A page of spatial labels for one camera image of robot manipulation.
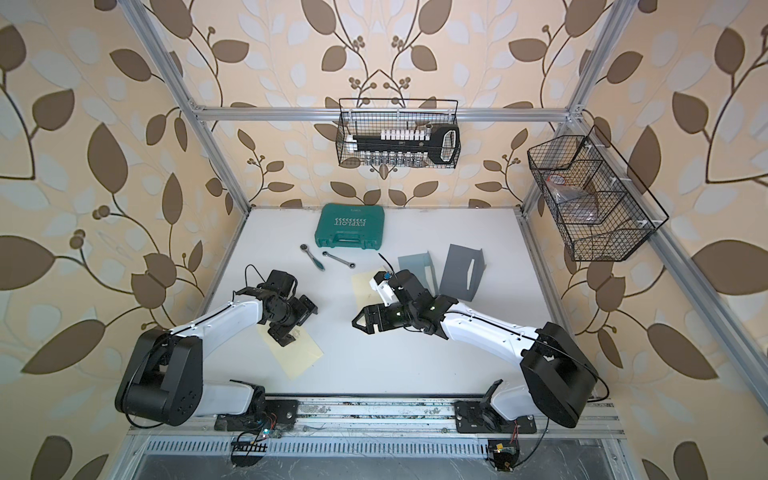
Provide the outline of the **yellow envelope green seal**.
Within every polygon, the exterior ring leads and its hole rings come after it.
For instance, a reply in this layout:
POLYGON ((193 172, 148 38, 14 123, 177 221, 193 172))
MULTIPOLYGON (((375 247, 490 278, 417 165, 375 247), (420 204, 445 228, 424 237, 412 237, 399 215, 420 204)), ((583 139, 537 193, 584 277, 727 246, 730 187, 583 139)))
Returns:
POLYGON ((382 302, 379 293, 370 285, 370 281, 374 279, 376 273, 377 270, 371 270, 351 276, 352 290, 358 310, 382 302))

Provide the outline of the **yellow envelope red seal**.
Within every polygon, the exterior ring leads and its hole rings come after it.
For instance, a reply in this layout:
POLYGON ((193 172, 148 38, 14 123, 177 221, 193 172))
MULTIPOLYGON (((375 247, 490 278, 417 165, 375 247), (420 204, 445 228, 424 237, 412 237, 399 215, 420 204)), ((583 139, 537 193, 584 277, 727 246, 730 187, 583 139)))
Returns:
POLYGON ((280 346, 268 334, 266 326, 260 325, 257 329, 272 356, 290 380, 301 376, 323 356, 323 351, 303 326, 291 330, 294 341, 285 347, 280 346))

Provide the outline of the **light blue envelope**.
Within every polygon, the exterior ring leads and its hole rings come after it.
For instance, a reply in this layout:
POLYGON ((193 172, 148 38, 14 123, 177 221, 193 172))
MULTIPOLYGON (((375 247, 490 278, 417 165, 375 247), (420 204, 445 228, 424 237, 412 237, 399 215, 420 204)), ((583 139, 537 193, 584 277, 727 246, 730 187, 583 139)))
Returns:
POLYGON ((436 269, 429 252, 400 256, 401 270, 410 271, 433 296, 439 293, 436 269))

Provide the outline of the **dark grey envelope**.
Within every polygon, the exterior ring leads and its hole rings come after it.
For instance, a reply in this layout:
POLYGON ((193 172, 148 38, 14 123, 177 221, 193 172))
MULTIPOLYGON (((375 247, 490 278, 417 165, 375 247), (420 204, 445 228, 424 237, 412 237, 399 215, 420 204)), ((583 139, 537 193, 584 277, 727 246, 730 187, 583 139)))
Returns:
POLYGON ((451 244, 443 269, 439 292, 463 301, 472 301, 486 268, 482 250, 451 244))

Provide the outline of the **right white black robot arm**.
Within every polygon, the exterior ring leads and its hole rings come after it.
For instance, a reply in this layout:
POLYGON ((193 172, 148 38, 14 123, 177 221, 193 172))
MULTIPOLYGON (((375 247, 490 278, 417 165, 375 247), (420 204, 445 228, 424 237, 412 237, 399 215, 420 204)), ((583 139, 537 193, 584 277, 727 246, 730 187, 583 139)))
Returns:
POLYGON ((379 271, 370 286, 382 301, 363 307, 354 328, 368 335, 409 329, 464 342, 507 361, 522 376, 518 385, 495 381, 464 420, 491 432, 536 415, 577 426, 599 374, 561 326, 520 326, 481 314, 454 297, 432 295, 408 270, 379 271))

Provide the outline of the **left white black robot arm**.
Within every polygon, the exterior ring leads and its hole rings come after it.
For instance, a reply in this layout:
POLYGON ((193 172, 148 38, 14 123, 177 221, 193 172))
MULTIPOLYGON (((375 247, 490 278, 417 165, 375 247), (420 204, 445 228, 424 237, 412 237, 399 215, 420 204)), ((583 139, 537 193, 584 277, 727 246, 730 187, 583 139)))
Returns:
POLYGON ((244 330, 266 325, 280 347, 295 340, 292 330, 318 313, 307 296, 296 294, 297 279, 273 270, 256 286, 233 292, 223 307, 187 324, 147 330, 136 341, 119 383, 115 408, 138 428, 180 426, 193 417, 222 416, 237 428, 259 428, 272 419, 265 388, 243 380, 209 382, 204 360, 244 330))

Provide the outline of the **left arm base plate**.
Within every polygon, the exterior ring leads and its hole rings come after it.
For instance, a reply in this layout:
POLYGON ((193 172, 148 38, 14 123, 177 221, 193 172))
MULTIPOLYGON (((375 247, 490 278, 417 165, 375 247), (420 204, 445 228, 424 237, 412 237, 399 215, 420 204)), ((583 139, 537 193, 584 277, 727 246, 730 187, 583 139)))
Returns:
POLYGON ((298 406, 299 402, 293 399, 268 399, 264 389, 259 387, 245 413, 218 415, 214 429, 225 432, 289 431, 298 418, 298 406))

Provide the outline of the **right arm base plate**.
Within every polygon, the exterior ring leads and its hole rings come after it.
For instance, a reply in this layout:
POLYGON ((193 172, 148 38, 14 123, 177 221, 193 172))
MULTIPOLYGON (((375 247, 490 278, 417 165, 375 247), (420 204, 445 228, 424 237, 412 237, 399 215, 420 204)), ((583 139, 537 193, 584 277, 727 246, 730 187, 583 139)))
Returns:
POLYGON ((480 400, 459 400, 453 403, 456 430, 460 434, 534 434, 536 422, 522 416, 507 420, 491 405, 491 397, 502 384, 495 381, 480 400))

